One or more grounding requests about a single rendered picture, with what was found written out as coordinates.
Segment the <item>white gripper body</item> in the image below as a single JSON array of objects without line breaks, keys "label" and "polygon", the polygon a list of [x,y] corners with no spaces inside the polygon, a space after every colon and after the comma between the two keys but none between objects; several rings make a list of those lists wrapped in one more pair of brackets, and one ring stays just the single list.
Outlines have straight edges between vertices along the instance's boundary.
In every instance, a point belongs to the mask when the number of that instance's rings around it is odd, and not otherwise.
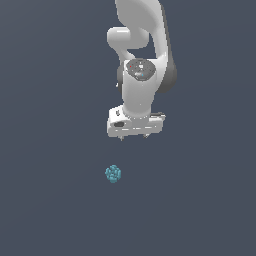
[{"label": "white gripper body", "polygon": [[120,105],[109,110],[107,134],[109,137],[125,137],[159,133],[162,131],[165,118],[166,115],[162,112],[151,113],[149,116],[139,119],[127,117],[123,113],[123,106]]}]

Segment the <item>small teal bumpy ball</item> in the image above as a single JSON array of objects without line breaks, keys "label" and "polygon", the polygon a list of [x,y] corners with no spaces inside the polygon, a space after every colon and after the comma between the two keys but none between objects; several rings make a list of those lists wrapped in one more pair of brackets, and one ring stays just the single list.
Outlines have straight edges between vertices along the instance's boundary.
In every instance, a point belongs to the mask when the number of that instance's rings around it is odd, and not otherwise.
[{"label": "small teal bumpy ball", "polygon": [[111,165],[106,169],[105,175],[111,183],[116,183],[121,179],[121,170],[116,165]]}]

